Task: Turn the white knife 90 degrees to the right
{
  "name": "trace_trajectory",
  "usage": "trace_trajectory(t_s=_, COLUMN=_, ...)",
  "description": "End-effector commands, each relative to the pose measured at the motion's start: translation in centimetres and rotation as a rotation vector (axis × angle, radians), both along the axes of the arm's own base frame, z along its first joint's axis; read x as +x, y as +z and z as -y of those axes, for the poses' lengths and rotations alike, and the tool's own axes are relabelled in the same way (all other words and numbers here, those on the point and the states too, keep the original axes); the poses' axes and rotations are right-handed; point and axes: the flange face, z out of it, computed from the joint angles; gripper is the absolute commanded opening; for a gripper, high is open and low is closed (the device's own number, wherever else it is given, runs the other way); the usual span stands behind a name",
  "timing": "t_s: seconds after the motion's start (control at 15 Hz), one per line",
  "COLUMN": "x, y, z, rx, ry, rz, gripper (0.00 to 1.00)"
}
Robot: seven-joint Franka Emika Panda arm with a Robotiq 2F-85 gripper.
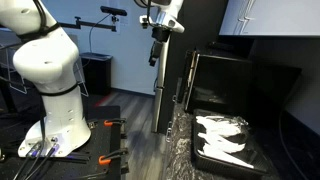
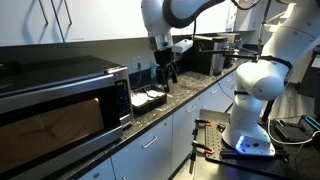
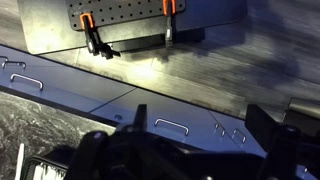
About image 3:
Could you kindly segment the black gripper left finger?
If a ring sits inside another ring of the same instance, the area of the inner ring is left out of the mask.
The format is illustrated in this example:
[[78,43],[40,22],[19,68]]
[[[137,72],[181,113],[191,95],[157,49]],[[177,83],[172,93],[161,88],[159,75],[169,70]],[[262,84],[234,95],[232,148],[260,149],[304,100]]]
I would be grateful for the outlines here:
[[65,180],[94,180],[94,173],[103,159],[103,150],[109,135],[103,131],[91,131],[83,136],[72,156]]

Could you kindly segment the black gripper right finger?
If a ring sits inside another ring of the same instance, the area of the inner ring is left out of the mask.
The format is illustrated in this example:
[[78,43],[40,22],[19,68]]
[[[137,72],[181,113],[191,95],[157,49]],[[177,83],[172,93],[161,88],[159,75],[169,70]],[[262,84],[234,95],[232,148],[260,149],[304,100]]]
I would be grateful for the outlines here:
[[301,131],[282,125],[275,131],[271,147],[260,168],[260,180],[295,180]]

